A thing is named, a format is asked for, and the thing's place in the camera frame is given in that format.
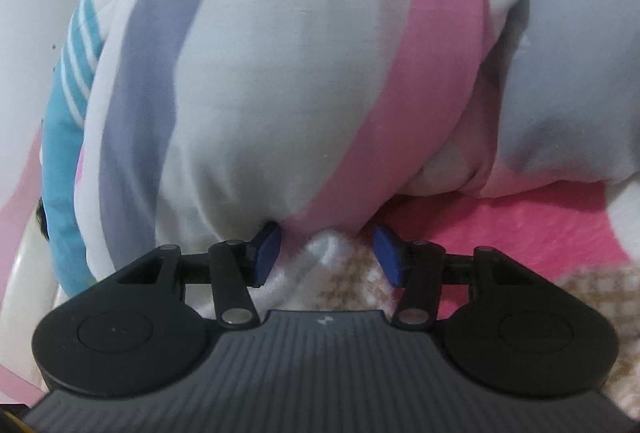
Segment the beige checkered knit coat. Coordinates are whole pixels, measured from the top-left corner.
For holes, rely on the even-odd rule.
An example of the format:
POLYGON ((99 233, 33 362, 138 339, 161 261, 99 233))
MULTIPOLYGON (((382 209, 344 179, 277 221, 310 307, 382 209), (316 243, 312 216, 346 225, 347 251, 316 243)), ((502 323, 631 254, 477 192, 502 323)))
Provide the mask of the beige checkered knit coat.
MULTIPOLYGON (((448 239, 451 252, 470 253, 474 245, 493 245, 518 263, 556 283, 596 309, 614 326, 620 354, 605 394, 634 419, 639 416, 639 263, 623 253, 591 259, 566 243, 524 236, 516 240, 475 238, 469 245, 448 239)), ((279 260, 268 283, 250 290, 256 309, 382 309, 393 311, 397 297, 371 248, 336 233, 314 237, 293 257, 279 260)))

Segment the pink floral bed sheet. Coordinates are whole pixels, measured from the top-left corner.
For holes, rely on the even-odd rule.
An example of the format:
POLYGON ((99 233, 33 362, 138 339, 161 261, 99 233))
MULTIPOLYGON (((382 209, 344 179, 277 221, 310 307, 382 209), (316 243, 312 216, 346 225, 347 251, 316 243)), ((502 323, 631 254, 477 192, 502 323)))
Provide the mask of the pink floral bed sheet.
POLYGON ((453 253, 491 245, 561 283, 605 316, 639 315, 639 181, 555 183, 495 199, 398 196, 375 214, 405 240, 453 253))

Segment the pink rabbit quilt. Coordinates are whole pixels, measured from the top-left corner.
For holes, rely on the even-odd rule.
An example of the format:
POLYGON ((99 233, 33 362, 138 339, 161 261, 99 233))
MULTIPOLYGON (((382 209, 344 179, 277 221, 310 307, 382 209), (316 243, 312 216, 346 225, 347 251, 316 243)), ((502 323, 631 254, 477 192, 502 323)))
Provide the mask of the pink rabbit quilt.
POLYGON ((639 0, 93 0, 74 175, 104 278, 164 242, 358 231, 397 194, 639 170, 639 0))

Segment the sleeping person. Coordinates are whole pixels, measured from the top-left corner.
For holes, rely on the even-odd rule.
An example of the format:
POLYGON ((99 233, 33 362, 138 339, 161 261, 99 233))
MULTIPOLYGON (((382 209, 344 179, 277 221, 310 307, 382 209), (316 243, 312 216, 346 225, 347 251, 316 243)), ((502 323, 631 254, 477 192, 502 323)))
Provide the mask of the sleeping person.
POLYGON ((44 211, 43 201, 41 198, 38 199, 38 204, 35 211, 36 223, 39 228, 40 234, 46 240, 49 240, 49 232, 48 232, 48 223, 46 211, 44 211))

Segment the pink white headboard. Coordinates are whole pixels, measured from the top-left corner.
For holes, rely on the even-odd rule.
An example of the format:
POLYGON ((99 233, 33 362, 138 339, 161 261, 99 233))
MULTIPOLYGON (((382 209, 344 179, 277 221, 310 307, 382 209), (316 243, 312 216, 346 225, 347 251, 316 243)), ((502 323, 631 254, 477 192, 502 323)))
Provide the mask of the pink white headboard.
POLYGON ((54 275, 36 208, 40 197, 41 132, 2 154, 1 175, 1 400, 35 404, 46 393, 32 356, 32 334, 40 319, 64 300, 54 275))

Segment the blue cartoon quilt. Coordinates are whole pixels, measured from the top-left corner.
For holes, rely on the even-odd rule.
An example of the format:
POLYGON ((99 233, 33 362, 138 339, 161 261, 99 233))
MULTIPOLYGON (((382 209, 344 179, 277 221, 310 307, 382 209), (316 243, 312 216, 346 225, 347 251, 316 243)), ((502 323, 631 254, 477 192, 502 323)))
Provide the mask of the blue cartoon quilt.
POLYGON ((42 125, 41 200, 53 271, 67 297, 94 283, 75 214, 76 170, 96 66, 104 45, 94 0, 79 0, 53 68, 42 125))

